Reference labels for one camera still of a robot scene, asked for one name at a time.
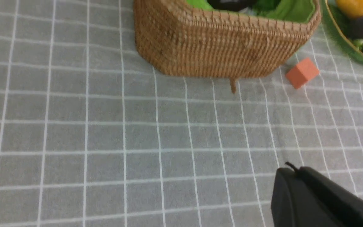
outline green fabric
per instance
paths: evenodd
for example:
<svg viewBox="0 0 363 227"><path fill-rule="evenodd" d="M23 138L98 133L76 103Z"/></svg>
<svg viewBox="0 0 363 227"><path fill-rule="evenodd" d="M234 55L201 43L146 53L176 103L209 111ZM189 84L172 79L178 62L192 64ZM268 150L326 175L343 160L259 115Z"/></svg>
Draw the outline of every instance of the green fabric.
<svg viewBox="0 0 363 227"><path fill-rule="evenodd" d="M313 0L281 0L275 10L259 11L258 15L275 20L307 23L315 11Z"/></svg>
<svg viewBox="0 0 363 227"><path fill-rule="evenodd" d="M256 11L271 11L276 9L280 2L281 0L258 0L256 4L254 4L253 9Z"/></svg>
<svg viewBox="0 0 363 227"><path fill-rule="evenodd" d="M187 3L194 8L203 10L213 10L212 6L206 0L187 0Z"/></svg>

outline green cloth liner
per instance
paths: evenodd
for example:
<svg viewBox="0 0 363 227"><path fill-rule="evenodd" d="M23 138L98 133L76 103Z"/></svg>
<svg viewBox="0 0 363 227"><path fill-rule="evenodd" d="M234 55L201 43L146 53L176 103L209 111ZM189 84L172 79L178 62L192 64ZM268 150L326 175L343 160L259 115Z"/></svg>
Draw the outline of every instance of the green cloth liner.
<svg viewBox="0 0 363 227"><path fill-rule="evenodd" d="M203 10L213 10L212 6L206 0L187 0L187 3L193 6L194 8L199 8Z"/></svg>
<svg viewBox="0 0 363 227"><path fill-rule="evenodd" d="M203 10L213 10L206 0L186 0L188 4ZM258 16L275 20L285 20L297 23L307 23L313 16L315 6L313 0L281 0L275 10L260 11Z"/></svg>

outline orange pepper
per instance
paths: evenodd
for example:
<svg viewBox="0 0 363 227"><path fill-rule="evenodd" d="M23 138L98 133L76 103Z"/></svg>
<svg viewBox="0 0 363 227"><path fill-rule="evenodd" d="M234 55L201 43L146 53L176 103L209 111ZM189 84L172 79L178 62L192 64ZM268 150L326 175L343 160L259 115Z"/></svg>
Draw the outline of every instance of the orange pepper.
<svg viewBox="0 0 363 227"><path fill-rule="evenodd" d="M363 0L336 0L336 4L351 20L363 16Z"/></svg>

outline small wooden stick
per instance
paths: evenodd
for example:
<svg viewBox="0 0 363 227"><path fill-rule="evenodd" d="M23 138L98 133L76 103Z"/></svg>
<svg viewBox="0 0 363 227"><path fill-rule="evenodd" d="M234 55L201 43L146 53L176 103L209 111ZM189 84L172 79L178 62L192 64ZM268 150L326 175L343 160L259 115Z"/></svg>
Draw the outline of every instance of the small wooden stick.
<svg viewBox="0 0 363 227"><path fill-rule="evenodd" d="M229 83L231 84L231 90L232 90L232 94L236 93L236 79L235 78L230 78L229 79Z"/></svg>

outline fruit tray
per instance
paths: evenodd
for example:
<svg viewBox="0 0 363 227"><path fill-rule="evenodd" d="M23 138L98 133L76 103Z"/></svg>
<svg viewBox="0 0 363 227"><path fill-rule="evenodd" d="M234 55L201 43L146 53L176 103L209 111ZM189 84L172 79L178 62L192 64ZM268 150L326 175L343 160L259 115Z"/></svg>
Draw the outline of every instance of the fruit tray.
<svg viewBox="0 0 363 227"><path fill-rule="evenodd" d="M351 58L363 63L363 52L360 51L344 34L349 29L349 19L329 0L321 0L323 22L331 37Z"/></svg>
<svg viewBox="0 0 363 227"><path fill-rule="evenodd" d="M321 20L319 0L308 23L191 7L186 0L135 0L138 53L170 76L265 77L312 36Z"/></svg>

